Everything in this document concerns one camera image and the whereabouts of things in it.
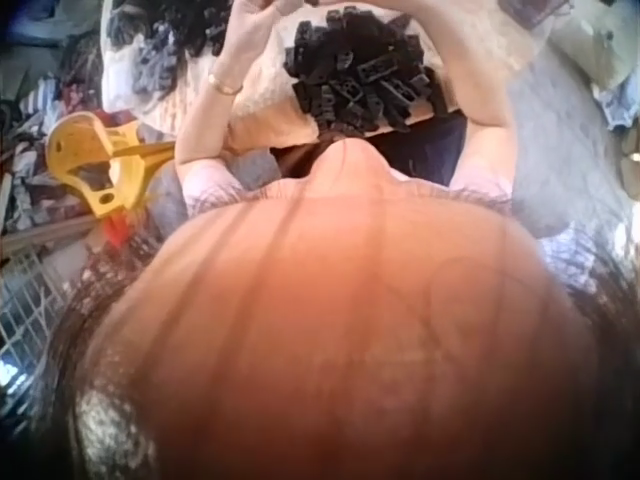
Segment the red object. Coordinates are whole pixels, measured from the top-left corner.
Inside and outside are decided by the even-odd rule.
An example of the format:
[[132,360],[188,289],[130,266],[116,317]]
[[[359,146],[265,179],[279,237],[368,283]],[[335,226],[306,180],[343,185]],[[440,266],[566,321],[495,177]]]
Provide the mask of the red object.
[[114,213],[105,218],[102,227],[109,243],[118,249],[122,248],[131,236],[127,214],[124,212]]

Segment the gold bracelet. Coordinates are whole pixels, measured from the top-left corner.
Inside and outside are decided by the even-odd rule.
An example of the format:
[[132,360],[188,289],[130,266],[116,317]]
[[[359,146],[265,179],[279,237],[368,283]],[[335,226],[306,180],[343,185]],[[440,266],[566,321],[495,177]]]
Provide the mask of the gold bracelet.
[[226,95],[228,97],[235,97],[242,91],[242,88],[243,88],[243,85],[240,85],[240,88],[236,90],[234,90],[231,87],[227,87],[226,85],[221,83],[220,80],[218,80],[213,73],[209,73],[209,75],[207,75],[207,81],[211,84],[213,88],[216,89],[216,91],[219,94]]

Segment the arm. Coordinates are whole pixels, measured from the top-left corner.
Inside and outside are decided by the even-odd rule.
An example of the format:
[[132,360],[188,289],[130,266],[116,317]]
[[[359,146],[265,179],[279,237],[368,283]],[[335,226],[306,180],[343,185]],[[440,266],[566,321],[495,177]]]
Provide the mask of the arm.
[[274,24],[302,0],[235,0],[225,45],[204,85],[189,106],[175,144],[175,164],[187,206],[203,196],[242,190],[222,160],[222,148],[236,94],[253,62],[264,51]]
[[457,26],[448,2],[416,0],[408,12],[429,35],[451,79],[454,94],[468,118],[467,140],[452,186],[464,188],[464,177],[484,171],[510,195],[515,178],[517,144],[506,87],[496,79],[490,59]]
[[[225,89],[238,92],[248,67],[234,66],[227,58],[223,51],[211,73]],[[203,164],[226,171],[221,153],[235,98],[221,93],[208,79],[201,86],[176,138],[175,163],[181,183],[192,169]]]

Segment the metal rack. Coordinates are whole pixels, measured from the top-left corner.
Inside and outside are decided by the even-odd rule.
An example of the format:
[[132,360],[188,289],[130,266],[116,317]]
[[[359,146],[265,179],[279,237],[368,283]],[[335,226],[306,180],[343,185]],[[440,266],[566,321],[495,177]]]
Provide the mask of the metal rack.
[[11,397],[30,383],[65,304],[62,281],[33,248],[11,257],[0,276],[0,386]]

